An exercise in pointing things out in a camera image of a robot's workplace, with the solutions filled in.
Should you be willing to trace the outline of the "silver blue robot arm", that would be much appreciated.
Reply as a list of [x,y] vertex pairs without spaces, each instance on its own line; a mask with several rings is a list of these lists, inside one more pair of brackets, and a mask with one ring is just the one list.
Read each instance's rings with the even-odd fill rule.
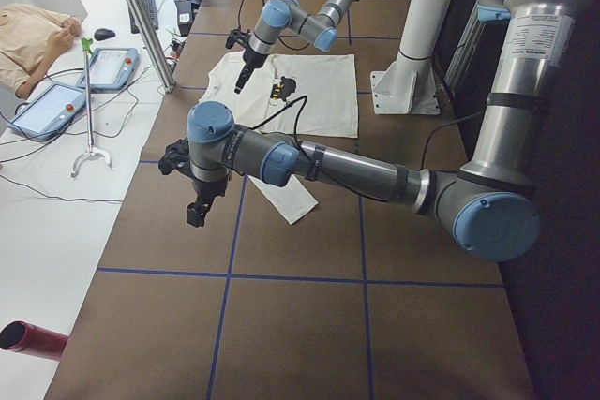
[[293,175],[434,217],[468,253],[506,261],[540,232],[527,169],[549,94],[577,17],[593,0],[477,0],[482,22],[507,21],[472,159],[456,172],[410,170],[279,133],[238,125],[216,101],[187,117],[189,178],[197,199],[187,222],[202,226],[232,171],[284,186]]
[[241,93],[254,70],[263,67],[281,33],[289,29],[316,49],[327,52],[338,38],[338,25],[357,0],[327,0],[319,12],[304,11],[297,0],[268,0],[253,30],[233,29],[226,41],[232,48],[244,48],[244,66],[235,83],[234,92]]

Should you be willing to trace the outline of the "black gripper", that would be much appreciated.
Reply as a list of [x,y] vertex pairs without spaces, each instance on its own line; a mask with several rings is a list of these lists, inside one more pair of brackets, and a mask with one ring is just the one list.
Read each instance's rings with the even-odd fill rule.
[[224,197],[227,189],[227,180],[205,182],[193,180],[192,187],[196,192],[196,200],[186,209],[186,221],[193,227],[203,227],[216,197]]
[[242,92],[254,70],[259,69],[264,65],[265,55],[254,51],[251,47],[248,47],[243,52],[243,61],[244,66],[234,86],[234,92],[236,94],[240,94]]

